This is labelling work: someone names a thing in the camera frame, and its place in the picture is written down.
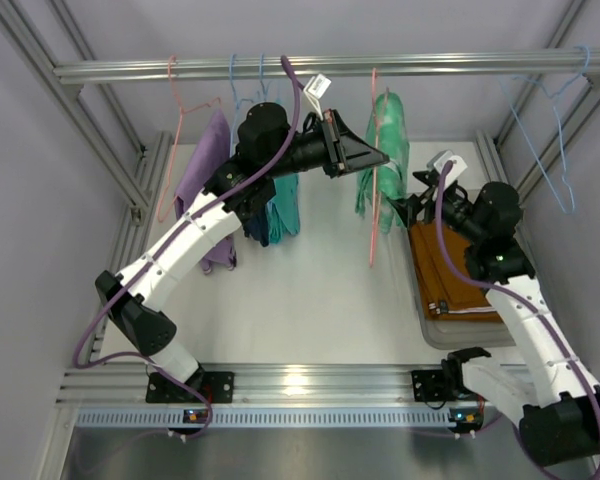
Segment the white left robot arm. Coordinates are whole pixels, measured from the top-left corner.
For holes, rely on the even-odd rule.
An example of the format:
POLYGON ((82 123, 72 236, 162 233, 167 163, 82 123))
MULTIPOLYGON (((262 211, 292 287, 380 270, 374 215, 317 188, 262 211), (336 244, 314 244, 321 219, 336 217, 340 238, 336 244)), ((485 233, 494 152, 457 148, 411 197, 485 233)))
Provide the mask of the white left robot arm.
POLYGON ((95 281, 104 314, 167 378, 199 389, 204 369, 176 338, 162 307, 180 281, 214 247, 255 217, 275 196, 274 181, 321 169, 338 178, 388 163, 352 132, 335 109, 311 112, 302 126, 276 103, 252 107, 238 128, 235 154, 222 162, 190 208, 134 263, 95 281))

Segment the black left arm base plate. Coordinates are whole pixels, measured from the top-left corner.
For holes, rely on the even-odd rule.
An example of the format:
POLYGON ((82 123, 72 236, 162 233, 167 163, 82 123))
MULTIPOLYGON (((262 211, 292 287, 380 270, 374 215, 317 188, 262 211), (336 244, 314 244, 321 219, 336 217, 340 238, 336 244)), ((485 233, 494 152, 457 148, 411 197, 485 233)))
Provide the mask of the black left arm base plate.
POLYGON ((233 401, 235 373, 231 371, 206 371, 199 382, 183 388, 160 373, 148 376, 145 401, 148 404, 200 403, 191 393, 193 389, 210 403, 230 404, 233 401))

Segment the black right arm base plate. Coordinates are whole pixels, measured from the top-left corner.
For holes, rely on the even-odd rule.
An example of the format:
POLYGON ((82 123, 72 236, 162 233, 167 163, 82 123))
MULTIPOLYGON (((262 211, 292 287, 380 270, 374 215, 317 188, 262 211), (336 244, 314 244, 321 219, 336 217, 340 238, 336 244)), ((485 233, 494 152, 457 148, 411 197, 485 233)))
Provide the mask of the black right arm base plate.
POLYGON ((410 372, 414 399, 423 403, 476 400, 477 395, 460 384, 459 376, 443 369, 410 372))

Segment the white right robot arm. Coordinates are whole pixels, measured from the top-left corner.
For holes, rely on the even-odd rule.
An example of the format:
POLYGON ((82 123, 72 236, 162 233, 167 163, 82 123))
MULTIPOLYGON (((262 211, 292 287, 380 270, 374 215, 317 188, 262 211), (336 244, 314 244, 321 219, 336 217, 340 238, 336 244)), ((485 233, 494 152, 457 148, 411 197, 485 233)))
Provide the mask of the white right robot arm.
POLYGON ((407 227, 422 215, 435 226, 437 243, 449 255, 444 231, 468 241, 467 271, 447 264, 459 280, 479 288, 496 310, 518 348, 530 381, 502 367, 482 347, 451 352, 441 362, 453 398, 476 395, 490 402, 515 427, 530 460, 539 467, 597 455, 600 478, 600 382, 584 366, 560 330, 541 292, 536 272, 515 238, 523 216, 518 192, 488 182, 474 200, 450 167, 418 171, 426 185, 420 195, 392 201, 407 227))

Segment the mustard brown trousers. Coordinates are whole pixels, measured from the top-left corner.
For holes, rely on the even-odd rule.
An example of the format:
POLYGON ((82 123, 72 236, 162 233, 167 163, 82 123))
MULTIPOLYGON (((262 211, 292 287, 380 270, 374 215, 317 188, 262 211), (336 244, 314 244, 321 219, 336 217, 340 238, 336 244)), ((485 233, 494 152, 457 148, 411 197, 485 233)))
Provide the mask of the mustard brown trousers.
POLYGON ((502 322, 479 288, 452 273, 440 250, 434 223, 416 223, 409 230, 409 241, 427 320, 502 322))

